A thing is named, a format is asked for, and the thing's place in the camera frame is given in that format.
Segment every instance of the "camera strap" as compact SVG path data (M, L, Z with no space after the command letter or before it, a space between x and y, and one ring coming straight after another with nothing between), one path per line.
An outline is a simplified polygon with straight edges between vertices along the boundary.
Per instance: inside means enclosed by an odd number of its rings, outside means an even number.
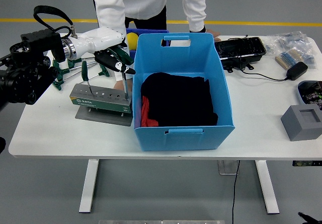
M72 20L60 9L52 7L52 6L36 6L34 8L34 19L37 20L37 22L41 23L48 29L52 31L57 31L54 28L52 28L50 25L46 24L39 16L38 14L51 14L51 15L56 15L59 16L63 19L65 19L70 25L73 25Z

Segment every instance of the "folded clothing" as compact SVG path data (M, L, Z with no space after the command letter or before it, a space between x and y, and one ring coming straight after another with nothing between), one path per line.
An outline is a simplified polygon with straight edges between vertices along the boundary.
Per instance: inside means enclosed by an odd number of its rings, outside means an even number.
M209 80L153 73L141 86L141 126L214 126Z

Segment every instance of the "yellow ball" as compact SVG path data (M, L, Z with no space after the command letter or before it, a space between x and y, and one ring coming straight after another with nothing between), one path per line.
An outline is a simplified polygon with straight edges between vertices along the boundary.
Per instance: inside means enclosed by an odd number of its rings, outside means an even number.
M136 50L137 48L137 40L139 36L136 33L128 33L127 34L127 42L129 43L129 50Z

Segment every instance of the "gray block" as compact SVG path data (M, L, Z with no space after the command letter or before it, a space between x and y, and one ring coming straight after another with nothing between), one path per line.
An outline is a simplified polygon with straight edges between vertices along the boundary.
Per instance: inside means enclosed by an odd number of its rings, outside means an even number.
M291 141L317 139L322 134L322 111L317 104L290 106L281 120Z

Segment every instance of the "yellow floor line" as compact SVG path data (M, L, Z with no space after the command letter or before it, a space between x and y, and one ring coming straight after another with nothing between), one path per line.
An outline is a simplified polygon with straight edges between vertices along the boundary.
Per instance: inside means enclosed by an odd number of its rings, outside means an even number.
M47 23L64 23L64 19L43 19ZM72 19L75 23L97 23L96 19ZM0 23L33 23L35 19L0 18ZM167 24L188 24L186 20L167 20ZM252 26L297 26L322 27L322 23L255 22L255 21L205 21L206 25L252 25Z

